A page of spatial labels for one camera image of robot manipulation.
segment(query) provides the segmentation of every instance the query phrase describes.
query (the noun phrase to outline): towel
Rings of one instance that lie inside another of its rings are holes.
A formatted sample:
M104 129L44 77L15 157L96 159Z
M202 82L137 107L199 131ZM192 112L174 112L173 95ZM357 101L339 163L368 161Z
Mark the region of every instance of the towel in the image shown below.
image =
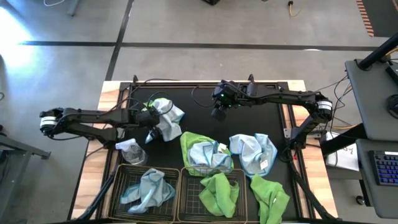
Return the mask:
M206 209L215 216L231 218L235 213L239 196L239 185L229 184L224 173L215 174L200 181L206 188L200 192L199 199Z
M215 170L229 172L233 161L228 148L206 136L184 132L180 138L182 158L191 175L207 175Z
M277 149L266 134L237 134L229 138L232 154L239 154L245 174L267 175L274 164Z
M260 175L254 175L250 187L256 200L260 203L260 224L279 224L285 212L289 196L278 182L264 180Z
M132 214L144 213L148 207L161 206L163 202L175 196L174 188L163 178L163 172L149 169L142 175L139 184L127 188L120 198L120 203L124 205L140 199L141 204L134 205L127 211Z
M171 100L159 98L149 102L148 106L153 106L160 114L168 111L173 106L168 113L160 116L160 122L156 125L162 133L163 141L171 141L182 134L179 123L185 113L173 105ZM152 136L149 133L145 139L145 143L147 144L150 141L152 141Z

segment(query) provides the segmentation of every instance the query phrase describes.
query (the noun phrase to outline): green cloth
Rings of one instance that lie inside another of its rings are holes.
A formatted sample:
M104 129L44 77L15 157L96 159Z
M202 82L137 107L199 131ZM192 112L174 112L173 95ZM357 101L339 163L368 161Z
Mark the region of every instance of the green cloth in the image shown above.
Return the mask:
M232 218L239 195L238 183L231 186L224 173L204 178L200 183L206 187L199 194L206 209L215 216Z
M187 158L187 153L188 150L195 144L199 142L214 142L215 140L212 140L209 137L200 135L200 134L195 134L191 133L189 131L185 131L182 133L181 138L180 138L180 143L181 143L181 150L182 150L182 159L184 160L184 166L185 167L191 167L191 165L188 162ZM230 151L228 148L226 148L223 151L227 155L231 155ZM195 169L187 169L190 175L195 175L195 176L202 176L203 174L199 172L195 172Z
M279 224L285 212L289 196L278 182L264 180L259 175L251 179L250 187L260 203L260 224Z

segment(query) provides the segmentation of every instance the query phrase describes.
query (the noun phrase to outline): black wire basket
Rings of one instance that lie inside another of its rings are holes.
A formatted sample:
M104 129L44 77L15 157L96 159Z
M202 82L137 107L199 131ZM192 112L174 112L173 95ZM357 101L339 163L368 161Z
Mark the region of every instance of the black wire basket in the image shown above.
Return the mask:
M200 181L205 174L214 175L220 170L211 168L184 167L181 170L180 196L178 197L177 218L180 222L189 223L246 223L248 221L248 205L246 201L246 176L241 169L230 169L224 172L229 184L239 185L239 196L232 218L217 217L211 214L199 199L205 189Z
M159 207L150 207L146 213L128 213L129 208L140 204L141 200L125 205L120 204L119 200L128 187L140 183L142 175L150 168L155 168L165 174L164 180L175 189L175 197L163 202ZM120 165L116 171L112 196L109 201L108 218L143 223L173 223L177 210L179 179L180 171L177 169Z

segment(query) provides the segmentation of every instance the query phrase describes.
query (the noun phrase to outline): clear plastic bottle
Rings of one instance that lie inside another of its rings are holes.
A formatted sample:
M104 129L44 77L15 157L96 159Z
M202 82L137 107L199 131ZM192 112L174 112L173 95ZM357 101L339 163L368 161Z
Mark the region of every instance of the clear plastic bottle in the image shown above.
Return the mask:
M147 162L147 154L135 139L119 142L115 145L115 148L122 150L123 158L132 165L143 166Z

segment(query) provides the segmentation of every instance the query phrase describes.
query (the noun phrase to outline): blue keyboard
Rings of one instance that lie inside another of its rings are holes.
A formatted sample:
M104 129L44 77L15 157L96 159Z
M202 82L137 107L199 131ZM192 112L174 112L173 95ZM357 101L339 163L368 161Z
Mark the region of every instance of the blue keyboard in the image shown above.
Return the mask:
M370 151L378 185L398 186L398 153Z

